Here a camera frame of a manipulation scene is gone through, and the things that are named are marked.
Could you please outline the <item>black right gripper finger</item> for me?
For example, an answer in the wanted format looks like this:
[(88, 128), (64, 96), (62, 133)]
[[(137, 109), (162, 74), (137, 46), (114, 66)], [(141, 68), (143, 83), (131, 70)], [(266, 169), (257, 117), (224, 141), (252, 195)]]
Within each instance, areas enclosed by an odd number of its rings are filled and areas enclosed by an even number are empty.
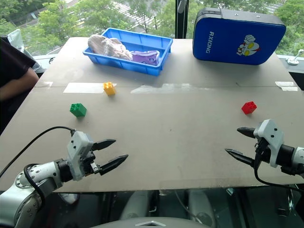
[(250, 137), (250, 138), (255, 138), (255, 135), (254, 135), (254, 131), (255, 131), (255, 128), (252, 128), (252, 127), (239, 127), (237, 128), (237, 131), (247, 137)]
[(241, 152), (235, 150), (235, 149), (229, 149), (229, 148), (225, 148), (225, 151), (231, 155), (233, 158), (235, 158), (236, 160), (249, 165), (250, 167), (254, 168), (254, 164), (255, 164), (255, 160), (252, 158), (249, 158), (247, 156), (244, 156)]

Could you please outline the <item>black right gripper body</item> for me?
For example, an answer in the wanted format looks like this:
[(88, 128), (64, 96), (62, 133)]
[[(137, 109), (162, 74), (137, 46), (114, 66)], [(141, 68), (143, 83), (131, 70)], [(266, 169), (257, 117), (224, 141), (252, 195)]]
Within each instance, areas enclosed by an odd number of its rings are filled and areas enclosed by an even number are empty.
[(255, 144), (255, 161), (254, 166), (259, 167), (261, 162), (270, 162), (271, 151), (268, 147), (269, 143), (266, 139), (260, 138)]

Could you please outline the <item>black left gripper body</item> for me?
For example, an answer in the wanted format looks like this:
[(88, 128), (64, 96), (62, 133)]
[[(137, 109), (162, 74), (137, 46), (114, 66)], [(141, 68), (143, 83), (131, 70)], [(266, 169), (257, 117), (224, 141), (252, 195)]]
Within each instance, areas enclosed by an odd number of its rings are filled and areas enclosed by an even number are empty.
[(93, 152), (89, 152), (85, 157), (82, 158), (82, 165), (85, 176), (99, 173), (100, 166), (95, 164), (94, 160), (95, 155)]

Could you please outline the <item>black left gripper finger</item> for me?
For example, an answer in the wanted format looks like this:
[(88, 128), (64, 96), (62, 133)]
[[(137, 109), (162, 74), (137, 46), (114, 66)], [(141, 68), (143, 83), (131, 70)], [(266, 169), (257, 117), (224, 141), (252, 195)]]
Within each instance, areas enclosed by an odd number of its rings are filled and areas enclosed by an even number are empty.
[(106, 173), (116, 169), (127, 158), (128, 158), (128, 154), (124, 154), (124, 155), (118, 156), (118, 157), (110, 160), (108, 163), (106, 163), (100, 167), (99, 174), (102, 176), (102, 175), (105, 175)]
[(91, 151), (99, 151), (99, 150), (105, 149), (115, 142), (116, 142), (115, 139), (106, 139), (103, 141), (95, 142), (95, 143), (93, 143), (93, 145), (91, 147)]

